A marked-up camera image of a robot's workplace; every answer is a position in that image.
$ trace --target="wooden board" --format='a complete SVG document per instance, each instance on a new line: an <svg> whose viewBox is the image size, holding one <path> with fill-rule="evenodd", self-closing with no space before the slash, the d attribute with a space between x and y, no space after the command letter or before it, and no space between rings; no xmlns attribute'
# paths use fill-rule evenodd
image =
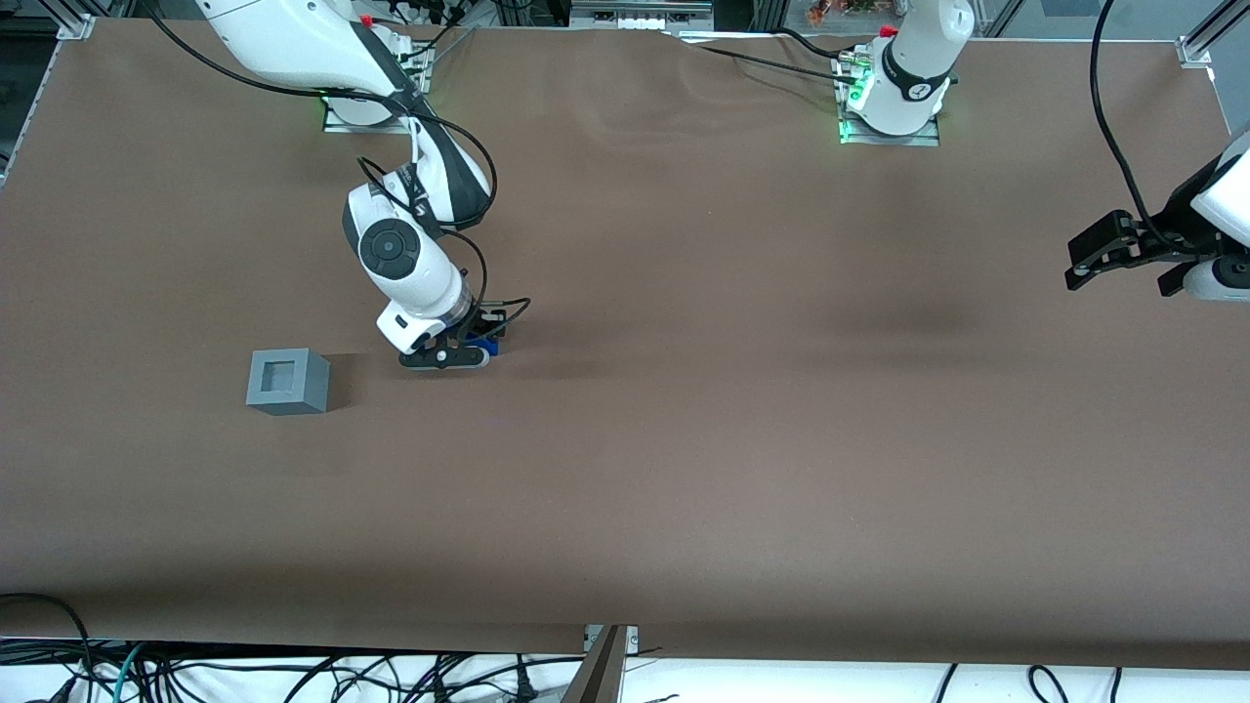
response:
<svg viewBox="0 0 1250 703"><path fill-rule="evenodd" d="M889 149L668 36L479 31L432 101L499 165L490 296L535 303L420 375L339 224L405 139L100 21L0 194L0 587L128 638L1248 667L1250 318L1064 288L1130 205L1086 60L974 43L942 145ZM1109 45L1102 91L1156 208L1228 138L1168 44ZM244 407L286 346L331 413Z"/></svg>

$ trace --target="white surface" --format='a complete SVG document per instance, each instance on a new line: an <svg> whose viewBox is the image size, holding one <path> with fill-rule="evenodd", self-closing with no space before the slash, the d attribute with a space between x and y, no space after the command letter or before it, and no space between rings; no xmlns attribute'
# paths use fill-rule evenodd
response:
<svg viewBox="0 0 1250 703"><path fill-rule="evenodd" d="M421 126L424 129L416 135L416 151L420 154L420 158L416 160L416 179L421 181L430 194L430 208L434 209L434 216L440 223L454 223L470 218L474 213L458 213L451 205L451 181L448 179L449 159L454 160L459 158L469 165L469 171L478 180L478 188L481 190L484 198L485 194L490 193L492 185L486 181L486 174L481 171L478 161L464 150L464 146L460 146L459 141L450 136L451 133L448 131L448 128L425 120L421 121ZM455 154L442 154L439 150L438 143L431 136L434 130L440 130L448 135L446 141L455 148ZM459 229L448 224L442 226L446 229Z"/></svg>
<svg viewBox="0 0 1250 703"><path fill-rule="evenodd" d="M872 129L882 134L905 136L920 131L929 118L941 110L941 100L946 95L946 89L950 88L950 79L944 80L938 90L934 90L924 100L905 100L902 89L886 78L882 68L882 53L889 43L889 39L879 36L868 44L875 69L872 79L864 86L860 99L848 100L846 106L851 111L859 113Z"/></svg>
<svg viewBox="0 0 1250 703"><path fill-rule="evenodd" d="M894 59L909 74L941 75L955 65L975 26L968 0L916 0L894 38Z"/></svg>
<svg viewBox="0 0 1250 703"><path fill-rule="evenodd" d="M1204 261L1185 273L1185 293L1199 300L1250 303L1250 290L1229 288L1215 278L1215 261Z"/></svg>
<svg viewBox="0 0 1250 703"><path fill-rule="evenodd" d="M345 664L362 668L376 659L358 658ZM432 663L432 657L405 657L396 660L406 683ZM311 665L319 659L284 659L281 663ZM482 672L510 665L510 654L475 657L456 669L449 683ZM621 703L648 703L674 693L672 703L931 703L945 664L851 664L829 662L738 662L714 659L630 659L626 663ZM568 684L576 664L530 668L535 690ZM946 703L1031 703L1026 667L961 664L946 692ZM1102 703L1111 685L1111 669L1051 667L1068 692L1070 703ZM389 679L385 667L370 675ZM0 667L0 703L26 703L51 695L65 682L65 669L45 667ZM196 669L180 675L209 703L279 703L299 680L299 673L229 673ZM1052 702L1059 697L1041 684ZM511 690L515 675L496 679ZM316 677L295 698L295 703L325 703L334 689L330 674ZM462 692L458 702L491 702L501 694L480 687ZM85 697L76 695L81 702ZM104 697L98 694L96 700ZM386 692L360 687L342 698L344 703L382 703ZM1120 684L1120 703L1245 703L1250 700L1250 673L1126 669Z"/></svg>

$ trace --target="green cable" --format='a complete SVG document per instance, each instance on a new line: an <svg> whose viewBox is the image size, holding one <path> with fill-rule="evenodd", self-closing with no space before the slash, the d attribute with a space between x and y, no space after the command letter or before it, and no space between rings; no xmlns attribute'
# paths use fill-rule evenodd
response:
<svg viewBox="0 0 1250 703"><path fill-rule="evenodd" d="M121 669L118 672L118 688L112 689L112 703L121 703L121 689L126 684L126 672L130 670L130 665L135 663L135 657L139 655L139 650L144 648L144 643L140 642L130 649L130 654L126 654L126 659L121 662Z"/></svg>

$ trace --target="black cable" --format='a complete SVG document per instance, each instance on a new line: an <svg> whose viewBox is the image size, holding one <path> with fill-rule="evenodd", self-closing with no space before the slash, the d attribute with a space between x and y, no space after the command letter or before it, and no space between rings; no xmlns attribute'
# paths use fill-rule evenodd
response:
<svg viewBox="0 0 1250 703"><path fill-rule="evenodd" d="M386 668L389 668L391 670L391 675L395 677L395 687L396 688L401 687L402 685L402 680L400 680L399 669L395 668L395 662L390 657L386 658ZM390 703L390 694L391 694L391 690L388 688L386 689L386 703Z"/></svg>
<svg viewBox="0 0 1250 703"><path fill-rule="evenodd" d="M495 677L498 677L500 674L506 674L506 673L510 673L510 672L515 672L515 670L521 669L521 668L541 667L544 664L568 664L568 663L572 663L572 662L581 662L582 659L584 659L582 657L554 657L551 659L539 659L536 662L522 662L520 664L512 664L510 667L504 667L501 669L495 669L492 672L488 672L485 674L481 674L481 675L479 675L476 678L472 678L470 680L466 680L464 683L455 684L455 685L452 685L451 688L448 689L448 695L449 697L450 695L455 695L456 693L460 693L461 690L464 690L466 688L472 688L475 685L482 685L489 679L492 679L492 678L495 678Z"/></svg>
<svg viewBox="0 0 1250 703"><path fill-rule="evenodd" d="M512 703L530 703L539 697L534 690L534 682L530 680L530 670L525 667L525 657L516 655L516 693Z"/></svg>
<svg viewBox="0 0 1250 703"><path fill-rule="evenodd" d="M382 178L386 178L386 169L379 166L374 160L368 159L365 156L356 156L356 165L360 166L360 170L365 174L365 178L369 179L369 183L376 186L378 190L381 190L382 195L385 195L388 200L394 203L405 213L409 214L412 213L411 193L409 193L409 201L405 203L399 198L396 198L395 194L391 193L390 189L388 189L385 185L382 185L382 181L374 175L374 171L378 171L379 174L381 174Z"/></svg>
<svg viewBox="0 0 1250 703"><path fill-rule="evenodd" d="M56 693L48 699L48 703L69 703L70 694L74 693L74 687L78 684L78 678L70 677L69 680L61 684L56 689Z"/></svg>
<svg viewBox="0 0 1250 703"><path fill-rule="evenodd" d="M504 688L502 685L499 685L498 683L488 680L488 682L482 683L482 685L489 685L489 687L494 688L495 690L502 693L504 695L508 695L509 698L512 698L514 700L516 699L516 694L515 693L512 693L511 690L508 690L506 688Z"/></svg>
<svg viewBox="0 0 1250 703"><path fill-rule="evenodd" d="M834 74L826 74L826 73L822 73L822 71L814 71L811 69L801 69L799 66L791 66L790 64L781 64L781 63L778 63L778 61L770 61L768 59L760 59L759 56L749 56L746 54L739 54L738 51L728 51L725 49L716 49L715 46L704 46L702 44L700 44L699 48L702 49L704 51L711 51L712 54L720 54L721 56L731 56L734 59L741 59L744 61L751 61L751 63L755 63L755 64L760 64L762 66L771 66L774 69L781 69L781 70L786 70L786 71L794 71L796 74L804 74L804 75L811 75L811 76L816 76L816 78L822 78L822 79L831 80L834 83L848 83L848 84L855 83L855 79L852 79L851 76L840 76L840 75L834 75Z"/></svg>
<svg viewBox="0 0 1250 703"><path fill-rule="evenodd" d="M135 684L139 687L140 700L165 703L165 699L160 694L160 687L156 685L156 677L150 674L144 662L138 659L135 660Z"/></svg>
<svg viewBox="0 0 1250 703"><path fill-rule="evenodd" d="M1059 692L1060 700L1062 703L1068 703L1068 692L1064 690L1064 687L1059 684L1059 678L1055 677L1054 672L1051 672L1046 667L1042 667L1041 664L1034 664L1029 667L1029 689L1032 690L1034 698L1036 698L1040 703L1054 703L1052 700L1042 695L1040 690L1038 690L1038 680L1035 677L1038 675L1039 672L1046 674L1046 678L1050 679L1051 685L1054 685L1055 690ZM1108 697L1109 703L1116 703L1116 697L1120 695L1120 678L1122 675L1124 675L1124 668L1116 667L1115 672L1111 674L1111 693Z"/></svg>
<svg viewBox="0 0 1250 703"><path fill-rule="evenodd" d="M1150 211L1146 209L1146 201L1141 196L1141 190L1138 189L1138 180L1132 176L1129 160L1124 156L1124 151L1120 150L1120 144L1111 134L1111 126L1108 125L1106 115L1102 114L1102 95L1099 93L1098 86L1098 58L1099 49L1102 46L1102 29L1106 26L1106 18L1111 14L1114 4L1115 0L1106 0L1106 4L1102 5L1102 11L1098 16L1098 24L1094 25L1094 36L1090 40L1090 101L1094 104L1094 119L1098 120L1098 128L1102 133L1102 139L1106 140L1111 155L1115 156L1115 163L1119 164L1120 173L1124 174L1124 183L1129 186L1129 195L1132 196L1132 204L1138 208L1138 215L1141 218L1141 223L1146 225L1146 231L1159 244L1166 246L1172 253L1194 255L1198 253L1196 250L1168 239L1155 226L1155 221L1150 218Z"/></svg>
<svg viewBox="0 0 1250 703"><path fill-rule="evenodd" d="M812 54L815 54L818 56L824 56L826 59L836 59L838 55L841 54L842 51L850 51L851 49L855 49L855 45L851 44L846 49L839 49L836 51L829 51L826 49L821 49L820 46L816 46L811 41L808 41L806 36L799 34L798 31L795 31L795 30L792 30L792 29L790 29L788 26L774 29L769 34L784 34L785 36L789 36L789 38L794 39L799 44L802 44L802 48L806 49L808 51L811 51Z"/></svg>
<svg viewBox="0 0 1250 703"><path fill-rule="evenodd" d="M1124 667L1116 667L1115 673L1111 674L1111 694L1108 695L1108 703L1115 703L1116 697L1120 695L1120 678L1124 677Z"/></svg>
<svg viewBox="0 0 1250 703"><path fill-rule="evenodd" d="M98 644L98 645L92 645L91 649L95 653L94 662L95 662L95 664L98 667L101 663L108 663L110 665L119 667L119 668L120 668L120 660L122 659L122 654L121 653L129 650L128 647L116 647L116 645L112 645L112 644L105 644L105 645ZM71 653L74 650L72 649L66 649L65 643L64 642L58 642L58 640L18 640L18 642L4 640L4 642L0 642L0 652L2 652L2 653L29 652L30 653L30 657L29 657L30 660L6 658L4 660L5 664L22 664L22 663L41 663L41 664L46 664L46 663L49 663L49 657L51 657L52 662L60 663L60 664L65 665L64 662L61 660L60 655L62 655L65 653ZM340 654L340 657L350 655L351 653L352 652L350 652L350 650L344 650ZM185 694L189 698L191 698L192 700L195 700L195 703L206 703L201 697L196 695L195 692L191 690L185 683L182 683L181 679L178 678L178 672L186 670L186 669L192 669L192 668L205 668L205 669L228 670L228 672L291 672L291 673L302 673L302 674L308 674L311 669L316 668L316 667L310 667L308 664L259 664L259 665L246 665L246 664L224 664L224 663L200 662L200 660L169 662L168 659L164 659L162 657L159 657L159 655L158 657L149 657L149 660L154 662L158 665L159 673L152 673L151 675L145 675L146 680L144 682L144 685L146 687L146 690L142 692L142 693L131 694L129 698L126 698L128 702L129 700L138 700L140 698L140 695L142 695L145 698L150 698L150 695L148 695L146 693L150 692L150 690L152 690L152 685L155 685L155 677L160 675L160 677L162 677L165 679L165 682L166 682L168 685L170 685L175 690L180 690L180 693L178 693L178 698L181 698L181 695ZM318 667L322 667L322 665L324 665L324 662L321 664L318 664ZM375 678L370 678L368 675L362 675L362 672L360 672L356 668L350 668L350 667L335 667L335 665L331 665L331 667L326 667L325 669L322 669L321 673L328 673L328 672L329 673L342 673L342 674L345 674L349 678L356 678L356 677L359 677L359 679L361 682L369 683L371 685L376 685L379 688L384 688L389 693L390 692L395 692L395 693L400 693L401 695L409 693L409 687L402 685L402 682L400 680L399 673L398 673L398 670L395 670L394 664L391 664L390 662L388 662L388 665L391 667L391 673L395 677L395 682L396 683L390 683L390 682L386 682L386 680L375 679ZM70 678L72 680L78 680L78 679L89 680L86 678L86 675L82 674L82 673L80 673L80 672L75 672L74 669L71 669L69 667L66 667L66 670L70 674ZM119 674L115 678L110 678L108 675L99 675L98 674L94 679L90 679L90 680L92 680L95 683L100 683L101 685L104 685L104 684L114 684L115 685L115 684L119 683L120 677L121 677L121 674L120 674L120 670L119 670Z"/></svg>
<svg viewBox="0 0 1250 703"><path fill-rule="evenodd" d="M454 26L456 26L456 20L449 19L446 26L444 26L442 30L439 31L439 34L435 34L434 39L428 41L425 46L410 54L410 56L420 56L421 54L425 54L430 49L434 49L434 46L439 44L439 40L441 40L449 31L451 31L451 28Z"/></svg>
<svg viewBox="0 0 1250 703"><path fill-rule="evenodd" d="M941 685L938 687L938 697L934 698L934 703L942 703L946 699L946 687L950 685L950 679L955 675L955 669L959 668L959 662L955 662L946 669L946 674L941 677Z"/></svg>
<svg viewBox="0 0 1250 703"><path fill-rule="evenodd" d="M408 697L404 698L404 703L415 703L422 695L430 693L431 692L430 687L435 682L440 680L444 675L451 673L451 669L469 660L469 657L470 657L469 654L451 654L451 655L439 654L439 657L434 660L434 665L430 667L430 669L426 670L421 675L421 678L418 679L415 684L412 684L412 690L410 690ZM446 692L444 693L446 697L451 695L451 693Z"/></svg>
<svg viewBox="0 0 1250 703"><path fill-rule="evenodd" d="M360 680L364 680L369 675L369 672L371 672L371 670L376 669L378 667L382 665L389 659L390 659L390 657L382 657L382 658L378 659L376 662L374 662L372 664L365 667L360 672L352 674L351 677L345 678L341 682L338 680L339 675L338 675L338 673L335 673L335 685L334 685L334 693L330 695L330 703L338 703L339 699L342 698L344 694L348 693L348 690L350 690Z"/></svg>
<svg viewBox="0 0 1250 703"><path fill-rule="evenodd" d="M1034 678L1038 675L1038 672L1041 672L1050 678L1050 683L1055 687L1055 690L1059 692L1060 700L1062 700L1062 703L1068 703L1068 692L1059 684L1059 679L1055 678L1054 672L1041 664L1029 667L1029 689L1032 690L1032 695L1041 703L1052 703L1049 698L1042 695L1040 690L1038 690L1038 680Z"/></svg>
<svg viewBox="0 0 1250 703"><path fill-rule="evenodd" d="M300 677L300 680L295 682L295 685L291 687L291 690L286 694L286 698L282 699L282 703L291 703L291 700L295 699L295 694L299 693L301 688L308 685L308 683L312 680L319 673L325 672L326 669L332 667L334 663L338 662L340 658L341 657L332 657L332 655L326 657L320 664L305 672L304 675Z"/></svg>
<svg viewBox="0 0 1250 703"><path fill-rule="evenodd" d="M518 298L516 300L502 300L502 301L499 301L499 303L495 303L495 304L490 305L491 308L494 308L496 305L501 306L501 305L518 305L519 304L520 308L518 308L516 311L512 313L511 315L505 316L502 319L502 321L500 321L498 325L490 328L490 331L484 331L484 333L479 334L478 336L474 336L472 339L466 339L465 341L466 343L480 341L482 339L488 339L490 336L494 336L494 335L504 331L505 329L508 329L508 325L512 324L512 321L516 320L516 318L521 316L521 314L525 313L526 308L530 306L530 303L534 303L532 298Z"/></svg>
<svg viewBox="0 0 1250 703"><path fill-rule="evenodd" d="M82 618L79 617L79 614L74 610L74 608L70 607L69 603L61 600L60 598L56 598L55 595L45 595L42 593L29 593L29 592L0 593L0 600L39 600L41 603L49 603L56 605L62 612L65 612L65 614L69 615L71 620L74 620L74 629L78 630L79 639L82 640L82 667L86 669L88 697L91 695L91 685L96 683L104 687L104 690L108 692L109 695L112 695L112 689L105 685L104 682L99 680L95 675L95 664L91 662L91 635L88 634L86 625L82 623Z"/></svg>
<svg viewBox="0 0 1250 703"><path fill-rule="evenodd" d="M166 659L165 657L152 657L152 660L156 662L158 680L161 680L165 684L165 695L169 695L169 699L172 703L186 703L186 700L182 698L182 694L179 693L175 685L174 673L170 667L169 659Z"/></svg>
<svg viewBox="0 0 1250 703"><path fill-rule="evenodd" d="M384 108L386 108L388 110L391 110L392 113L402 113L402 114L405 114L405 115L408 115L410 118L418 119L418 120L424 121L424 123L432 123L432 124L436 124L436 125L441 125L441 126L444 126L446 129L450 129L451 131L455 131L456 134L464 136L465 139L468 139L470 143L472 143L472 145L479 151L481 151L482 158L486 159L486 168L490 171L490 190L486 191L486 203L481 206L480 211L474 213L472 215L470 215L468 218L464 218L464 219L460 219L460 220L455 220L455 221L451 221L451 223L440 223L444 226L464 226L464 225L478 223L479 220L481 220L481 218L484 218L486 215L486 211L490 210L491 205L495 204L495 194L499 190L499 188L498 188L498 184L499 184L499 171L495 169L495 160L491 158L490 151L486 150L486 145L482 144L481 140L479 140L476 136L474 136L472 133L470 133L465 128L462 128L462 126L460 126L460 125L458 125L458 124L455 124L452 121L444 120L442 118L438 118L435 115L422 115L422 114L412 113L412 111L408 110L406 108L404 108L402 105L400 105L399 103L391 100L390 98L380 98L380 96L372 95L370 93L358 93L358 91L354 91L354 90L339 90L339 89L302 90L302 89L296 89L296 88L282 88L280 85L270 85L268 83L261 83L259 80L252 80L252 79L250 79L250 78L248 78L245 75L240 75L240 74L238 74L238 73L235 73L235 71L232 71L232 70L230 70L230 69L228 69L228 68L218 64L216 61L214 61L212 59L209 59L204 54L200 54L198 50L195 50L194 46L191 46L186 41L182 41L182 39L180 36L178 36L176 34L174 34L174 31L170 30L169 26L164 21L160 20L160 18L155 16L155 13L152 13L151 6L148 5L148 0L139 0L139 3L141 3L144 5L144 8L148 10L148 13L150 15L152 15L149 19L151 19L151 21L161 30L161 33L164 33L165 36L168 36L174 44L176 44L184 51L186 51L188 54L190 54L191 56L194 56L201 64L209 66L210 69L212 69L212 70L215 70L218 73L220 73L221 75L225 75L228 78L232 78L234 80L238 80L239 83L242 83L245 85L250 85L252 88L258 88L260 90L268 90L270 93L278 93L280 95L291 95L291 96L295 96L295 98L318 98L318 99L321 99L321 98L344 98L344 99L348 99L348 100L366 100L369 103L378 103L379 105L382 105ZM431 41L424 49L418 50L414 55L418 55L418 54L421 54L422 51L426 51L430 46L432 46L435 43L438 43L439 39L441 39L442 35L446 34L448 30L450 30L452 26L454 26L454 24L449 24L446 28L444 28L442 31L439 33L438 36L434 38L434 41Z"/></svg>

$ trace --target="gray cube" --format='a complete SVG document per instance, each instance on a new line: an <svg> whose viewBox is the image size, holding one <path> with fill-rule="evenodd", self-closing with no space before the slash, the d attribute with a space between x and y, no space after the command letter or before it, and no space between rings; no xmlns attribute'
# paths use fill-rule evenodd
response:
<svg viewBox="0 0 1250 703"><path fill-rule="evenodd" d="M330 398L330 362L311 349L251 353L248 405L270 415L324 413Z"/></svg>

